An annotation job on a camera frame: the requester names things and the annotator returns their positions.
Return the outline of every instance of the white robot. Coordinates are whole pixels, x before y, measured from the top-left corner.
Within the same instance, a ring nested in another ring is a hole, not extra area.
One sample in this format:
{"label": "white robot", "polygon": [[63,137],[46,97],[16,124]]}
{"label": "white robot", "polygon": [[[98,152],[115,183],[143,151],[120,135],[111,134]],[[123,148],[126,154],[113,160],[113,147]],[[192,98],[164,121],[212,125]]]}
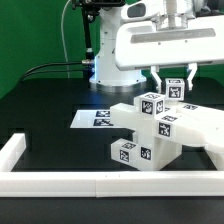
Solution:
{"label": "white robot", "polygon": [[[111,107],[111,122],[135,131],[133,142],[112,144],[112,159],[160,170],[187,145],[204,147],[216,168],[224,170],[224,112],[179,102],[184,89],[192,89],[198,64],[224,61],[224,16],[196,18],[203,7],[205,2],[196,0],[143,0],[123,8],[126,24],[117,34],[116,64],[124,71],[151,68],[158,93],[135,97],[133,106]],[[188,67],[186,82],[166,79],[162,85],[159,69],[177,66]]]}

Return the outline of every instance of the green backdrop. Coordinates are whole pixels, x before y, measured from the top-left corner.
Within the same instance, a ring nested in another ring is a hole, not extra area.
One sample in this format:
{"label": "green backdrop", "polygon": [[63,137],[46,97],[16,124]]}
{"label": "green backdrop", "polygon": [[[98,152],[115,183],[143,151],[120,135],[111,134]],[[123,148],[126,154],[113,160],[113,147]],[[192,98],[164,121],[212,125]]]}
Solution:
{"label": "green backdrop", "polygon": [[[10,91],[28,69],[49,62],[65,61],[61,40],[61,15],[67,0],[0,0],[0,98]],[[91,24],[94,51],[99,50],[99,19]],[[65,37],[70,60],[85,57],[80,9],[70,7],[65,16]],[[224,66],[202,67],[200,76],[214,77],[224,84]],[[167,69],[162,76],[184,76],[185,71]],[[64,74],[38,77],[67,77]]]}

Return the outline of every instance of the black table surface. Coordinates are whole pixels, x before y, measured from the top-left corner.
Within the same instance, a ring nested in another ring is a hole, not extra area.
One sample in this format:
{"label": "black table surface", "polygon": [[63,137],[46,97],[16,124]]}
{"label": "black table surface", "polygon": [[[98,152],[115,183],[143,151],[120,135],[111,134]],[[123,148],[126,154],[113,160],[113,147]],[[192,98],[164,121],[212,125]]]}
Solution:
{"label": "black table surface", "polygon": [[[131,140],[127,129],[71,129],[77,110],[133,104],[152,90],[106,93],[82,79],[34,79],[17,85],[0,100],[0,144],[25,133],[27,149],[18,171],[135,170],[110,159],[110,144]],[[224,109],[224,87],[210,78],[194,80],[185,102]],[[183,153],[163,170],[215,170],[203,148]],[[1,198],[1,223],[223,223],[224,197]]]}

